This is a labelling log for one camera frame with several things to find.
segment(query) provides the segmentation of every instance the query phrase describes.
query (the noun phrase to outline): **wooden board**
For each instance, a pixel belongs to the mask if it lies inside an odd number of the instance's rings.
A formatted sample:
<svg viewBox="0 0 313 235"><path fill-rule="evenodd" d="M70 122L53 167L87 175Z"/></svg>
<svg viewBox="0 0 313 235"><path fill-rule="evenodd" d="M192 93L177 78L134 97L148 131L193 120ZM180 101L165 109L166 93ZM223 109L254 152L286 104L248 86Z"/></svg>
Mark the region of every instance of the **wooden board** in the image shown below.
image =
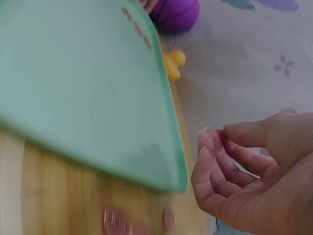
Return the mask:
<svg viewBox="0 0 313 235"><path fill-rule="evenodd" d="M174 83L171 84L189 170L193 157ZM205 215L191 186L163 194L96 172L0 130L0 235L101 235L106 206L122 206L151 234L165 234L162 209L171 205L178 235L206 235Z"/></svg>

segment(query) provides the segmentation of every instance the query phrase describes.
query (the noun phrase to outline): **yellow rubber duck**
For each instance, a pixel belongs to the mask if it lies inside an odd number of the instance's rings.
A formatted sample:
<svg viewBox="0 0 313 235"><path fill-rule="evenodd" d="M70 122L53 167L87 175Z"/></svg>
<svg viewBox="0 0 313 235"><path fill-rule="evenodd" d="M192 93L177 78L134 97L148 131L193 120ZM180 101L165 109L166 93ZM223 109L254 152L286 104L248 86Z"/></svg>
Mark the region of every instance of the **yellow rubber duck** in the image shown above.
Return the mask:
<svg viewBox="0 0 313 235"><path fill-rule="evenodd" d="M179 67L183 66L186 62L185 53L180 50L172 50L170 53L163 53L164 64L168 78L170 80L180 79Z"/></svg>

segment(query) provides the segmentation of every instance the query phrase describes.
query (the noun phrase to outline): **purple ball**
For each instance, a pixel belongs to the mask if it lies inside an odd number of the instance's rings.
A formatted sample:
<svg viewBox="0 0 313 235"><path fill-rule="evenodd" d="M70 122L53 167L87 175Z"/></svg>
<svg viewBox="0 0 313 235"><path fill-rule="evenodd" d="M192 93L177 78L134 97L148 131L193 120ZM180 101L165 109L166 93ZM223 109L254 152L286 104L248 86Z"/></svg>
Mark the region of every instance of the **purple ball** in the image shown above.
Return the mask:
<svg viewBox="0 0 313 235"><path fill-rule="evenodd" d="M199 11L198 0L158 0L150 15L162 29L182 32L194 25Z"/></svg>

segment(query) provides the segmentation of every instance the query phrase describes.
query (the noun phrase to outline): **silicone placemat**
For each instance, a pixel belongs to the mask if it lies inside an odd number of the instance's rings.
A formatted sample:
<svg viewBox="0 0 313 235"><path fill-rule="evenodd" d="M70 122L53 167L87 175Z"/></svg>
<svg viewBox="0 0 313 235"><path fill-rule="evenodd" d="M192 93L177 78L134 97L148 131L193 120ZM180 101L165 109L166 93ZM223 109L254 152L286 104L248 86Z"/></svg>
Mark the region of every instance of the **silicone placemat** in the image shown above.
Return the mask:
<svg viewBox="0 0 313 235"><path fill-rule="evenodd" d="M2 1L0 73L4 125L101 171L187 189L157 32L137 1Z"/></svg>

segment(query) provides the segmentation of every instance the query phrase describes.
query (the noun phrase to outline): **hand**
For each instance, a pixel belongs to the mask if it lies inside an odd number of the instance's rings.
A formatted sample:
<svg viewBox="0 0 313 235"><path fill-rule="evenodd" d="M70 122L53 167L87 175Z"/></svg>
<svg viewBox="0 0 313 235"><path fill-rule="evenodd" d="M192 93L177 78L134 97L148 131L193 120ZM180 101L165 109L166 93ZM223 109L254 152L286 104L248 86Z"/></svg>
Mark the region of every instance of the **hand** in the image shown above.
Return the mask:
<svg viewBox="0 0 313 235"><path fill-rule="evenodd" d="M203 211L255 235L312 234L313 114L281 112L209 129L199 134L198 148L191 182Z"/></svg>
<svg viewBox="0 0 313 235"><path fill-rule="evenodd" d="M155 4L157 3L157 0L139 0L139 3L143 6L143 9L145 9L145 11L150 14Z"/></svg>

